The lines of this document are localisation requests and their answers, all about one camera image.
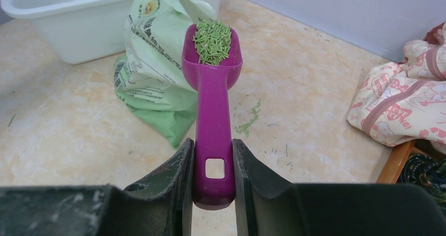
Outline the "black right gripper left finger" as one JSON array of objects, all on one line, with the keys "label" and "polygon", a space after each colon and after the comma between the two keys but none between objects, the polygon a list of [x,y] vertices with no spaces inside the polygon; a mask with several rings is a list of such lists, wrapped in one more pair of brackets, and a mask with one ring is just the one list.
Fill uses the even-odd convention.
[{"label": "black right gripper left finger", "polygon": [[1,187],[1,235],[190,235],[195,144],[124,189]]}]

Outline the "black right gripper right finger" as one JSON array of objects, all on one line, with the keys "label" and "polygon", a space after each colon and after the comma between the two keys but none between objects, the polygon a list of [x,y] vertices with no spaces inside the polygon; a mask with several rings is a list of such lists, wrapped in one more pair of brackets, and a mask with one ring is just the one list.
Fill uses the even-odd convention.
[{"label": "black right gripper right finger", "polygon": [[232,142],[238,235],[445,235],[445,217],[410,184],[292,183]]}]

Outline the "purple plastic scoop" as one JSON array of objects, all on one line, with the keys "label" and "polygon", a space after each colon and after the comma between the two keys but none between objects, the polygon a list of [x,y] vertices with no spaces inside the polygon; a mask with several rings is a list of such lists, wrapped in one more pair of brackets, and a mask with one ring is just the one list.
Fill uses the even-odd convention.
[{"label": "purple plastic scoop", "polygon": [[243,59],[232,30],[228,58],[219,66],[199,63],[192,39],[196,30],[196,24],[187,28],[181,60],[185,80],[198,93],[192,199],[201,209],[220,210],[236,195],[228,90],[239,78]]}]

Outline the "green cat litter bag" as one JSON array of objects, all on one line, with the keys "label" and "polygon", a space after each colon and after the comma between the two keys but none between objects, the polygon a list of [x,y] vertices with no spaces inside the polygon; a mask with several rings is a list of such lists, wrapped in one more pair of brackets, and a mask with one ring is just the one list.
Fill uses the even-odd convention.
[{"label": "green cat litter bag", "polygon": [[204,0],[133,0],[126,18],[126,53],[115,62],[115,93],[174,148],[197,116],[197,92],[181,66],[186,30],[216,18]]}]

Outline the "white plastic litter box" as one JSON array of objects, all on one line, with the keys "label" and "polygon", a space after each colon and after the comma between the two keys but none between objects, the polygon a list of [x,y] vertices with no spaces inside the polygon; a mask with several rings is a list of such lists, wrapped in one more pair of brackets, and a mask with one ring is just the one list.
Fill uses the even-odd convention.
[{"label": "white plastic litter box", "polygon": [[187,27],[216,19],[220,0],[1,0],[68,64],[126,51],[130,60],[178,66]]}]

